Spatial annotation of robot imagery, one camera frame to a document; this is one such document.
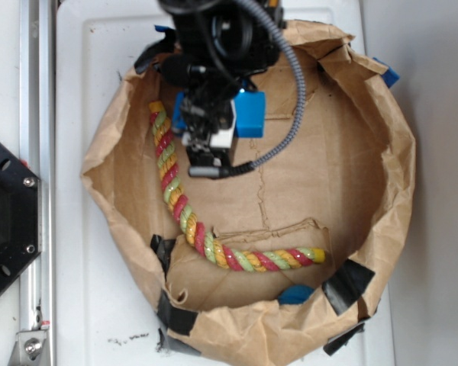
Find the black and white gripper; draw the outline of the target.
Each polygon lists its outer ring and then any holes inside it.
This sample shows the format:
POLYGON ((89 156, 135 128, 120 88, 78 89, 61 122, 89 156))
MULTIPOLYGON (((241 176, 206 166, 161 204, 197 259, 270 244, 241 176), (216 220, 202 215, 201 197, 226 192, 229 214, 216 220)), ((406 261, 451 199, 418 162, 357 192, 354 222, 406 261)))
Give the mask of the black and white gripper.
POLYGON ((279 59, 275 37, 236 1, 161 1, 181 51, 165 59, 165 80, 201 97, 231 99, 279 59))

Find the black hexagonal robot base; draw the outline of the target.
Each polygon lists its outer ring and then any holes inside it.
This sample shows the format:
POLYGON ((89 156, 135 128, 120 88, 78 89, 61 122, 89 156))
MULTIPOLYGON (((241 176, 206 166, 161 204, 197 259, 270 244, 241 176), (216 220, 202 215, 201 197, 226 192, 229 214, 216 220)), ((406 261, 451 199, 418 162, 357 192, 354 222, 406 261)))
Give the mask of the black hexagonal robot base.
POLYGON ((0 296, 39 255, 40 179, 0 143, 0 296))

